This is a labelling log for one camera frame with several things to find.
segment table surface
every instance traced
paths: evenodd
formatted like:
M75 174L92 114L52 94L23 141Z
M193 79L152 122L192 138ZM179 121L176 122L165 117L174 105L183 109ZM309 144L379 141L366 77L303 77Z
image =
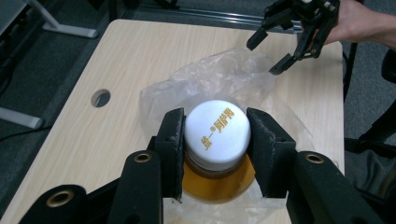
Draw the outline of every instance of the table surface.
M113 21L57 118L2 218L17 223L45 191L77 184L87 192L120 176L128 155L148 142L138 120L139 92L182 66L232 48L245 48L253 31L148 21ZM296 46L295 35L273 34L255 49L277 62ZM315 150L344 172L342 47L297 62L276 81L276 94L312 134ZM108 90L110 101L92 106ZM286 209L263 223L288 223Z

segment plastic bag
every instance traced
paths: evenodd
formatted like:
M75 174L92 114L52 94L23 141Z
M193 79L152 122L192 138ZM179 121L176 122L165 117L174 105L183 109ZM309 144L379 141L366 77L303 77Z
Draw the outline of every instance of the plastic bag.
M273 92L276 76L265 54L230 49L188 64L168 80L142 90L139 114L149 139L155 136L166 112L184 107L188 116L198 104L225 100L246 111L248 107L269 113L297 143L297 150L312 150L311 134ZM183 203L164 200L165 223L260 223L285 200L263 199L256 181L236 199L207 204L183 194Z

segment white jar lid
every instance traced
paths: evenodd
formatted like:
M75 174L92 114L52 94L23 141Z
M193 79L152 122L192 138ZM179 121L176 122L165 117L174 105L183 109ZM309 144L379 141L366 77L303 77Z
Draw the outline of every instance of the white jar lid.
M238 106L207 101L187 116L184 136L193 162L209 171L224 171L242 159L250 140L250 126Z

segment clear plastic wrap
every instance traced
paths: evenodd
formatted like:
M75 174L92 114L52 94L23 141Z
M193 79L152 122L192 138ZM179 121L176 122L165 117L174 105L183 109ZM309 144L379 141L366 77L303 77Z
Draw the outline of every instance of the clear plastic wrap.
M175 108L189 112L208 100L225 100L246 111L269 113L297 143L297 150L315 151L311 134L294 112L276 97L273 63L262 52L230 49L188 64L169 79L143 89L139 99L142 129L149 139L157 134L163 116ZM245 193L223 204L202 203L183 194L183 203L164 201L165 223L260 223L284 200L264 199L256 181Z

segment wooden table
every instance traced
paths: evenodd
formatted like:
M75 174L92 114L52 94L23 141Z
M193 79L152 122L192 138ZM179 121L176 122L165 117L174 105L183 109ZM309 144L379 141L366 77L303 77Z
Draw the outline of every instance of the wooden table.
M45 191L77 184L87 192L120 176L125 159L146 149L139 92L182 66L232 48L244 48L253 31L147 21L112 22L56 120L2 223L17 223ZM274 62L296 46L295 35L269 34L257 49ZM279 76L276 93L312 133L316 151L344 172L342 48L326 46L316 59L297 62ZM92 106L108 90L110 101ZM286 209L265 223L288 223Z

